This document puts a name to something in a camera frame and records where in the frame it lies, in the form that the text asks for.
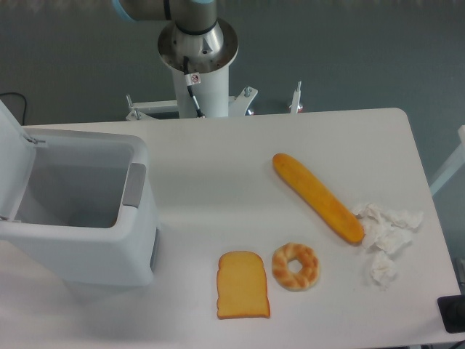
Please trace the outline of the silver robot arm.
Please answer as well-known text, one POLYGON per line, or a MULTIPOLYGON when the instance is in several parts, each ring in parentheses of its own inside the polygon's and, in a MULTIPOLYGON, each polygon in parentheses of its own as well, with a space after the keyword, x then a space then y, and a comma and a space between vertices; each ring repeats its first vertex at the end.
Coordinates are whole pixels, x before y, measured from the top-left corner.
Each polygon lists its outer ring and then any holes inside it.
POLYGON ((183 73, 212 73, 238 53, 232 26, 218 17, 216 1, 113 1, 129 21, 167 21, 158 37, 162 61, 183 73))

